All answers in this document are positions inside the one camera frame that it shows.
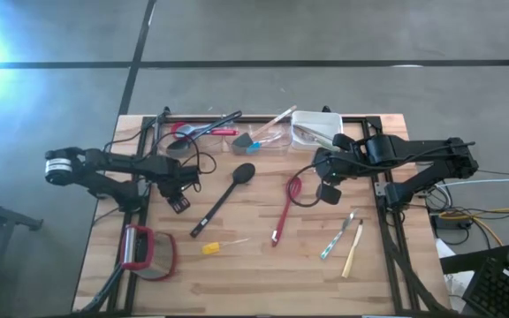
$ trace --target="concrete floor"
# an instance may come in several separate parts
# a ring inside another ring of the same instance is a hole
[[[130,61],[146,4],[0,0],[0,61]],[[143,55],[415,58],[509,59],[509,0],[161,0]],[[95,200],[81,187],[47,184],[43,156],[110,140],[127,74],[0,70],[0,204],[45,219],[41,231],[14,234],[0,275],[0,316],[70,310]],[[474,140],[482,169],[509,171],[509,67],[140,70],[129,114],[165,105],[180,114],[277,113],[292,104],[404,113],[411,138]],[[509,207],[509,184],[456,186],[452,194],[463,207]],[[509,219],[490,225],[509,243]],[[484,248],[477,229],[453,247]]]

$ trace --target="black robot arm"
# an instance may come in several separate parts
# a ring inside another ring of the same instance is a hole
[[[57,186],[84,186],[94,196],[108,194],[124,212],[138,210],[143,204],[137,183],[119,182],[97,171],[132,173],[144,177],[156,184],[160,194],[177,213],[190,206],[182,194],[182,188],[199,182],[197,166],[182,166],[178,160],[165,155],[137,157],[99,149],[63,148],[48,151],[45,157],[45,178],[48,182]]]
[[[353,140],[344,134],[333,138],[340,151],[319,148],[314,165],[323,180],[318,197],[337,204],[341,192],[334,188],[347,178],[370,177],[406,163],[432,163],[426,170],[402,183],[390,183],[384,188],[387,208],[401,208],[412,200],[414,193],[431,188],[445,178],[470,178],[478,163],[460,138],[448,140],[406,141],[398,136],[380,134],[363,140]]]

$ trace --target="black serving spoon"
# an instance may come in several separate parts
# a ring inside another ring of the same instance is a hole
[[[216,203],[216,205],[211,208],[207,215],[205,215],[202,220],[195,226],[194,230],[190,232],[190,236],[195,238],[200,234],[201,230],[205,227],[205,225],[211,220],[211,218],[215,215],[215,213],[221,208],[229,194],[233,191],[235,186],[242,185],[248,182],[255,175],[255,166],[252,163],[243,163],[235,171],[233,172],[233,183],[229,186],[229,189],[225,191],[221,199]]]
[[[203,134],[212,130],[213,128],[219,127],[220,125],[230,122],[233,119],[239,118],[242,115],[243,115],[243,112],[240,110],[237,110],[234,113],[232,113],[231,115],[227,115],[227,116],[217,120],[215,123],[201,129],[199,132],[194,133],[193,136],[188,136],[187,138],[178,139],[178,140],[172,142],[166,148],[166,154],[168,154],[172,157],[181,157],[183,155],[186,155],[187,150],[190,148],[190,144],[192,143],[192,140],[196,140],[196,139],[200,138],[200,136],[202,136]]]

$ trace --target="yellow handle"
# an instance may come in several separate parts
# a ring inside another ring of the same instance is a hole
[[[341,276],[343,278],[349,277],[349,272],[351,271],[351,267],[353,266],[354,248],[355,246],[351,247],[351,252],[349,252],[349,256],[346,258],[345,267],[343,268],[343,273],[341,273]]]

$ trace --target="white plastic container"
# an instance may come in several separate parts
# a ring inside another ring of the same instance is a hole
[[[294,125],[303,125],[332,139],[337,133],[343,133],[343,118],[337,113],[296,110],[292,114],[292,148],[298,150],[316,150],[320,145],[317,142],[303,140],[293,130]]]

